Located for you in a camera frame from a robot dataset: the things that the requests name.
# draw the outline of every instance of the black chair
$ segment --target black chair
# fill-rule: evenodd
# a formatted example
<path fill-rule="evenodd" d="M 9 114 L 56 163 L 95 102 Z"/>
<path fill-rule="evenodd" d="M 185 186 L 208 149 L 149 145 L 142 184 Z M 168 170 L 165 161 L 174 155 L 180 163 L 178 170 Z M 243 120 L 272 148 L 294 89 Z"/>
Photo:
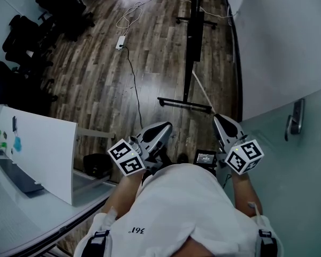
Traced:
<path fill-rule="evenodd" d="M 27 17 L 16 15 L 10 22 L 11 32 L 2 46 L 6 52 L 6 60 L 16 62 L 21 70 L 39 74 L 47 66 L 52 66 L 53 63 L 47 60 L 51 51 L 47 50 L 48 45 L 45 45 L 45 41 L 49 45 L 52 44 L 52 41 L 47 39 L 53 24 L 52 18 L 38 26 Z"/>
<path fill-rule="evenodd" d="M 36 0 L 55 19 L 55 24 L 70 40 L 76 41 L 88 27 L 94 27 L 93 14 L 83 14 L 86 6 L 82 0 Z"/>
<path fill-rule="evenodd" d="M 53 79 L 48 80 L 41 89 L 40 80 L 13 72 L 0 61 L 0 104 L 34 114 L 47 115 L 51 102 L 58 99 L 56 95 L 48 93 L 48 86 L 53 82 Z"/>

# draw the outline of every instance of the metal stand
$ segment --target metal stand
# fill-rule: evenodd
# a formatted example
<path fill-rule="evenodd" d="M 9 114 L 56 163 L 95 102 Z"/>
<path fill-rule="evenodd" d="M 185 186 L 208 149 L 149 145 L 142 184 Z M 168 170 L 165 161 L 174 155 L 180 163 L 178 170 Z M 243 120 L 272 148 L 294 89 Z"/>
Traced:
<path fill-rule="evenodd" d="M 172 102 L 172 103 L 188 105 L 191 107 L 204 108 L 205 112 L 210 113 L 212 109 L 211 106 L 188 102 L 188 94 L 190 89 L 190 81 L 192 79 L 194 61 L 199 62 L 201 59 L 203 24 L 212 25 L 212 29 L 215 29 L 217 26 L 217 23 L 204 20 L 204 12 L 200 11 L 200 2 L 201 0 L 192 0 L 190 18 L 177 17 L 177 23 L 180 23 L 180 20 L 188 20 L 186 73 L 185 73 L 185 79 L 184 79 L 183 101 L 162 98 L 162 97 L 158 97 L 157 99 L 159 100 L 159 104 L 161 106 L 166 105 L 165 102 Z"/>
<path fill-rule="evenodd" d="M 181 23 L 181 20 L 186 20 L 186 21 L 190 21 L 190 18 L 188 17 L 176 17 L 177 21 L 176 23 L 179 24 Z M 212 29 L 216 29 L 216 26 L 218 25 L 218 23 L 214 23 L 211 21 L 203 21 L 204 24 L 208 24 L 208 25 L 212 25 Z"/>

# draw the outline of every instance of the chair wheel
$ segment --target chair wheel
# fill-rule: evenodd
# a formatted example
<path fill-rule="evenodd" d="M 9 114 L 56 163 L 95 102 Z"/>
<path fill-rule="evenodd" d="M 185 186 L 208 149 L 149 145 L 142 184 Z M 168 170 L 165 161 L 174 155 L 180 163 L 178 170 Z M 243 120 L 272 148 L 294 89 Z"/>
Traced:
<path fill-rule="evenodd" d="M 20 15 L 18 14 L 12 18 L 11 22 L 9 23 L 9 26 L 13 28 L 18 23 L 19 20 L 20 20 Z"/>
<path fill-rule="evenodd" d="M 58 96 L 57 95 L 53 95 L 51 98 L 50 98 L 50 102 L 56 102 L 58 100 Z"/>

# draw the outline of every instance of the sticker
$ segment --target sticker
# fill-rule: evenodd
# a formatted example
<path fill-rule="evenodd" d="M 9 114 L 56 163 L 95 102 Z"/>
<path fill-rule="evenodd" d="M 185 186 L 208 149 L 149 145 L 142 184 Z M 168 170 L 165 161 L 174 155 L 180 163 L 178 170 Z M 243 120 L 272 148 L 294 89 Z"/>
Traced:
<path fill-rule="evenodd" d="M 242 168 L 246 165 L 246 161 L 244 161 L 237 153 L 232 152 L 226 161 L 227 164 L 232 166 L 237 172 L 240 172 Z"/>
<path fill-rule="evenodd" d="M 258 160 L 255 160 L 255 161 L 253 161 L 253 162 L 251 162 L 251 163 L 249 163 L 249 165 L 247 166 L 247 168 L 245 168 L 244 172 L 253 169 L 253 168 L 259 163 L 260 160 L 261 160 L 261 158 L 258 159 Z"/>
<path fill-rule="evenodd" d="M 110 148 L 108 152 L 113 157 L 113 159 L 117 161 L 123 158 L 131 150 L 131 146 L 124 139 L 121 139 L 112 148 Z"/>
<path fill-rule="evenodd" d="M 242 145 L 241 148 L 250 160 L 262 156 L 262 153 L 253 142 L 246 143 Z"/>
<path fill-rule="evenodd" d="M 111 147 L 108 153 L 125 176 L 146 168 L 139 154 L 124 139 L 121 139 Z"/>
<path fill-rule="evenodd" d="M 15 140 L 14 140 L 14 144 L 13 144 L 13 148 L 15 148 L 15 150 L 17 152 L 20 152 L 21 151 L 21 140 L 20 140 L 20 137 L 16 137 Z"/>

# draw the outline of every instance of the white shirt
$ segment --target white shirt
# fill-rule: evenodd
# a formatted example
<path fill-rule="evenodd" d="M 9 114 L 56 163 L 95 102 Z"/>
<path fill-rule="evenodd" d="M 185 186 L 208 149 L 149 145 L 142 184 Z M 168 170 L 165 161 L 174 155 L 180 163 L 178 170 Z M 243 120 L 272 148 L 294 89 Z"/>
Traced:
<path fill-rule="evenodd" d="M 74 257 L 81 256 L 95 231 L 105 229 L 110 229 L 114 257 L 171 256 L 189 236 L 213 255 L 255 256 L 259 227 L 234 208 L 211 173 L 176 164 L 149 176 L 122 218 L 96 215 Z"/>

